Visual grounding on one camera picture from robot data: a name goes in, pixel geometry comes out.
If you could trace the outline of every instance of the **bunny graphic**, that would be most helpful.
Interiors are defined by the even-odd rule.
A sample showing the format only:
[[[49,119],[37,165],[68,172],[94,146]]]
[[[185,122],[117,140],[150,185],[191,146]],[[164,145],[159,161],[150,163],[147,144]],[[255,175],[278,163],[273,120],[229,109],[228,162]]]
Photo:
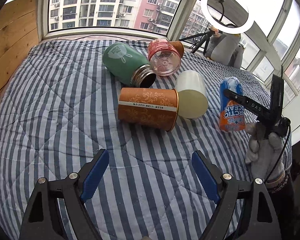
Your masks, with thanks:
[[[126,60],[124,56],[132,57],[132,55],[127,54],[127,49],[123,44],[118,44],[114,46],[109,52],[108,52],[109,58],[119,59],[121,58],[123,63],[126,63]]]

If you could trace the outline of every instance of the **white glove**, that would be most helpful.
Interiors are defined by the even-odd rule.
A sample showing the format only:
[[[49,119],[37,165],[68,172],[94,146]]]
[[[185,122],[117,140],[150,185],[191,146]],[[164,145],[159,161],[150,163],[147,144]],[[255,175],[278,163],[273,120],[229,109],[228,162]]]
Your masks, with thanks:
[[[273,132],[269,134],[268,139],[264,139],[266,128],[260,122],[247,123],[245,131],[251,135],[245,162],[251,164],[251,173],[254,179],[265,179],[281,153],[282,140]],[[283,172],[284,166],[281,157],[268,181],[276,180]]]

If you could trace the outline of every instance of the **striped bedspread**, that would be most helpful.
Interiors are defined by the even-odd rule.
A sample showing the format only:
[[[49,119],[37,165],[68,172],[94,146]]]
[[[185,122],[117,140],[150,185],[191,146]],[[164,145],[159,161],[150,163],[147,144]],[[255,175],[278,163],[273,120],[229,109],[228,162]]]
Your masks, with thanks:
[[[102,64],[114,41],[48,41],[31,49],[12,78],[0,105],[0,225],[18,239],[27,201],[37,180],[63,179],[91,161],[100,148],[109,167],[87,211],[103,239],[195,239],[215,209],[191,166],[194,150],[214,164],[250,180],[244,163],[249,137],[222,132],[219,84],[236,76],[245,95],[269,106],[269,95],[251,73],[185,53],[176,74],[158,78],[153,88],[172,89],[179,73],[200,72],[209,108],[198,119],[178,117],[171,132],[117,119],[122,84]],[[146,55],[147,43],[124,41]],[[256,117],[245,111],[247,122]],[[284,154],[291,165],[291,140]],[[69,239],[76,239],[60,201]],[[231,233],[240,216],[237,202]]]

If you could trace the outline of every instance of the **orange cup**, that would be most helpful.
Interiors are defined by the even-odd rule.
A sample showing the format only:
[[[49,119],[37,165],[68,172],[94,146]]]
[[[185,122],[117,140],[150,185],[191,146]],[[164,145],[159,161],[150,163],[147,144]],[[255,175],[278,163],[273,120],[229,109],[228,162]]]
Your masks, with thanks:
[[[118,119],[171,131],[178,108],[178,92],[174,89],[122,88]]]
[[[183,47],[183,44],[181,41],[170,41],[171,45],[177,50],[179,53],[180,57],[183,57],[183,54],[185,52],[185,48]]]

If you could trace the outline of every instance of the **wooden panel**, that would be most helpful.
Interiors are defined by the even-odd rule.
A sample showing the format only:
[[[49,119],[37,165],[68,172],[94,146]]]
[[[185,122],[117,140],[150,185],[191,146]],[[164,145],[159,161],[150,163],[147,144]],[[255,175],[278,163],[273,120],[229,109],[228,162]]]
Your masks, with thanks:
[[[36,0],[14,0],[0,10],[0,29],[14,20],[36,10]]]
[[[30,31],[36,28],[35,11],[9,23],[0,30],[0,57]]]
[[[39,43],[37,28],[17,41],[0,58],[0,88],[7,82],[16,68],[28,55],[29,50]]]

